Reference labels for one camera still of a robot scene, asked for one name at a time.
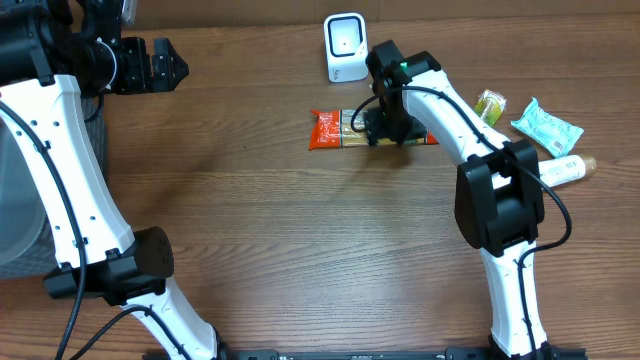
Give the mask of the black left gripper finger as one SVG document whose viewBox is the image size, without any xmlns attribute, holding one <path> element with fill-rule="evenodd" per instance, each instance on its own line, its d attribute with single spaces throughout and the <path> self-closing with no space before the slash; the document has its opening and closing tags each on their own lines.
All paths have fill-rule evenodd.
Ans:
<svg viewBox="0 0 640 360">
<path fill-rule="evenodd" d="M 152 56 L 153 73 L 155 75 L 188 75 L 188 64 L 178 55 L 168 38 L 154 40 Z"/>
<path fill-rule="evenodd" d="M 178 68 L 168 72 L 155 72 L 151 81 L 151 92 L 162 93 L 174 91 L 179 83 L 189 75 L 189 69 Z"/>
</svg>

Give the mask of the orange spaghetti packet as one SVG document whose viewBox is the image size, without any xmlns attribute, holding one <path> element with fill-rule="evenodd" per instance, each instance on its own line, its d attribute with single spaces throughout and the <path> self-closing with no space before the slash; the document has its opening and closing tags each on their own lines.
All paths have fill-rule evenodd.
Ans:
<svg viewBox="0 0 640 360">
<path fill-rule="evenodd" d="M 365 118 L 372 119 L 373 115 L 380 112 L 378 110 L 378 108 L 362 110 L 357 115 L 354 125 L 357 128 L 363 127 Z M 351 118 L 354 112 L 355 110 L 311 110 L 312 115 L 317 117 L 317 121 L 311 132 L 309 150 L 397 145 L 389 138 L 378 139 L 375 145 L 369 145 L 366 133 L 356 132 L 351 128 Z M 404 144 L 438 145 L 439 143 L 429 131 L 426 131 L 419 133 L 417 138 L 405 141 Z"/>
</svg>

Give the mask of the green snack packet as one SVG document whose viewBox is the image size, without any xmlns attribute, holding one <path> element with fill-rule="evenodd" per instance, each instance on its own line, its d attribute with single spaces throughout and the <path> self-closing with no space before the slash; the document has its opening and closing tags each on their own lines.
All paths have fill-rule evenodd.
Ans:
<svg viewBox="0 0 640 360">
<path fill-rule="evenodd" d="M 501 118 L 507 99 L 500 93 L 485 89 L 474 105 L 474 112 L 486 124 L 493 127 Z"/>
</svg>

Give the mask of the light blue wipes packet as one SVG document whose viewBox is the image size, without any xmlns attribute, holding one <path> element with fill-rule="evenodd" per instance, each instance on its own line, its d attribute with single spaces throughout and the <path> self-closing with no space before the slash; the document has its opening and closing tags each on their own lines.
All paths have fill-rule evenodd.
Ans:
<svg viewBox="0 0 640 360">
<path fill-rule="evenodd" d="M 536 98 L 511 125 L 545 148 L 554 158 L 567 156 L 584 130 L 543 110 Z"/>
</svg>

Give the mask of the white tube with gold cap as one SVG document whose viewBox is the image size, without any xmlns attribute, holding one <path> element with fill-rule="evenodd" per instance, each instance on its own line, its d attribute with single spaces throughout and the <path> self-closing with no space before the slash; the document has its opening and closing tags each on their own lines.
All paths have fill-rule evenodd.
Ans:
<svg viewBox="0 0 640 360">
<path fill-rule="evenodd" d="M 498 172 L 491 175 L 492 186 L 495 190 L 511 183 L 511 170 L 518 173 L 518 168 L 503 156 L 498 155 L 496 160 L 501 167 Z M 518 163 L 533 175 L 537 175 L 540 182 L 550 189 L 583 179 L 592 175 L 597 169 L 595 158 L 587 155 L 567 155 L 539 161 L 536 168 L 531 161 L 518 160 Z"/>
</svg>

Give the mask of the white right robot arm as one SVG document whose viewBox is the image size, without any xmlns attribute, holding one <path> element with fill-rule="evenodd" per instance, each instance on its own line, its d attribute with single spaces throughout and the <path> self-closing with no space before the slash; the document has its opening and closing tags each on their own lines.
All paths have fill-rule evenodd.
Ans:
<svg viewBox="0 0 640 360">
<path fill-rule="evenodd" d="M 544 219 L 536 150 L 485 124 L 453 89 L 428 52 L 403 55 L 393 41 L 365 60 L 378 115 L 364 132 L 404 144 L 431 135 L 456 167 L 454 217 L 483 261 L 492 305 L 491 351 L 497 359 L 541 359 L 549 347 L 538 312 L 534 254 Z"/>
</svg>

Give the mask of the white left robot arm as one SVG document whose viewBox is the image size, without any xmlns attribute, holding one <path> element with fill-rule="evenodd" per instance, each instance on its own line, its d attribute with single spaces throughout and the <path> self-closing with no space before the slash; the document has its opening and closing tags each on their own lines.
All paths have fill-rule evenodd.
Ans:
<svg viewBox="0 0 640 360">
<path fill-rule="evenodd" d="M 170 359 L 226 359 L 212 325 L 174 277 L 160 227 L 133 230 L 117 208 L 87 132 L 87 99 L 173 91 L 187 63 L 171 42 L 123 37 L 133 1 L 81 3 L 72 28 L 66 1 L 1 5 L 1 118 L 22 153 L 53 231 L 56 267 L 44 280 L 54 298 L 101 298 L 135 316 Z"/>
</svg>

